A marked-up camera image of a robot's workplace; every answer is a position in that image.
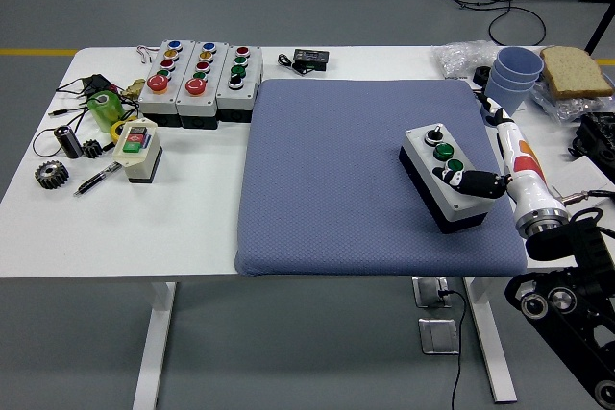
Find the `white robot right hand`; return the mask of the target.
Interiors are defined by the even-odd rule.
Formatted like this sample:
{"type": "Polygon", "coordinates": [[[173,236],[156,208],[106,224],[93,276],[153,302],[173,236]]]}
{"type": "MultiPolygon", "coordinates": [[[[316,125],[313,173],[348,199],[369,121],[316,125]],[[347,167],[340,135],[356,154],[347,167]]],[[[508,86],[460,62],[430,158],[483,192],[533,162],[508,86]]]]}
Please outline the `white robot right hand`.
{"type": "Polygon", "coordinates": [[[460,194],[497,199],[507,194],[516,205],[515,227],[523,238],[569,223],[565,205],[549,191],[543,170],[519,126],[494,99],[479,97],[487,124],[497,129],[504,172],[432,169],[434,176],[460,194]]]}

